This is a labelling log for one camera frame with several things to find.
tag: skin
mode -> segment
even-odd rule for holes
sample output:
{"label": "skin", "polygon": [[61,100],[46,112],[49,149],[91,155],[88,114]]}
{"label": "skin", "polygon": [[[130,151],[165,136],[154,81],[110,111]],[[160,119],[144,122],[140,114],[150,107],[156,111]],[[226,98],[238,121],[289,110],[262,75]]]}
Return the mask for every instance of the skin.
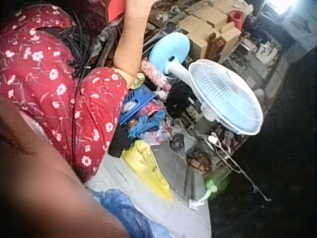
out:
{"label": "skin", "polygon": [[[124,28],[114,55],[115,71],[131,85],[138,72],[143,37],[155,0],[127,0]],[[71,167],[27,125],[11,102],[0,97],[2,123],[26,151],[8,146],[1,155],[5,192],[33,237],[127,238],[123,225],[86,191]]]}

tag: white fan guard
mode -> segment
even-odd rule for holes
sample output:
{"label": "white fan guard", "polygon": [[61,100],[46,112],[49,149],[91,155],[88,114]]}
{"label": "white fan guard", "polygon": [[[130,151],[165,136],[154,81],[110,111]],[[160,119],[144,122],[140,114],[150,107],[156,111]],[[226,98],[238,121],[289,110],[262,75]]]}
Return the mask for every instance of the white fan guard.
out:
{"label": "white fan guard", "polygon": [[255,135],[263,123],[260,104],[236,73],[210,60],[189,66],[190,84],[203,109],[237,134]]}

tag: plastic bottle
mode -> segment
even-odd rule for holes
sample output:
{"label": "plastic bottle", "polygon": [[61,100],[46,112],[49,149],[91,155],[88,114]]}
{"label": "plastic bottle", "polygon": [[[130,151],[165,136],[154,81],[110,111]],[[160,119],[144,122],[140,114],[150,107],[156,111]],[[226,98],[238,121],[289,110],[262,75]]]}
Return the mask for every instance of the plastic bottle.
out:
{"label": "plastic bottle", "polygon": [[165,91],[171,90],[172,86],[168,83],[164,74],[158,71],[155,66],[147,60],[141,62],[141,71],[154,83],[157,87]]}

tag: plastic bag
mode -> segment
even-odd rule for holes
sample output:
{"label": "plastic bag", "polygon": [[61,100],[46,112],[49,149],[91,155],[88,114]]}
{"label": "plastic bag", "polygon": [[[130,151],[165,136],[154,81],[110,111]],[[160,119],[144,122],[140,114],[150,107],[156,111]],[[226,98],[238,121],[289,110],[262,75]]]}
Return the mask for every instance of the plastic bag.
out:
{"label": "plastic bag", "polygon": [[107,192],[90,190],[94,198],[114,215],[126,228],[131,238],[171,238],[162,225],[151,221],[139,212],[129,196],[117,189]]}
{"label": "plastic bag", "polygon": [[159,196],[172,202],[169,184],[159,170],[153,152],[145,141],[137,140],[129,150],[122,153],[129,167]]}

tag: green object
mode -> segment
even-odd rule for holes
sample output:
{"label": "green object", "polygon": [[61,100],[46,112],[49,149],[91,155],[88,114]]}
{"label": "green object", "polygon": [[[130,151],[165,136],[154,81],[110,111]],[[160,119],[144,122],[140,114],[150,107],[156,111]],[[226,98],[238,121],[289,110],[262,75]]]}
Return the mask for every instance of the green object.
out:
{"label": "green object", "polygon": [[144,83],[144,80],[145,80],[144,74],[138,73],[133,84],[130,86],[130,89],[137,89],[137,88],[141,87],[141,85]]}
{"label": "green object", "polygon": [[220,192],[224,191],[229,184],[228,171],[218,169],[205,181],[206,189],[211,191],[210,198],[216,197]]}

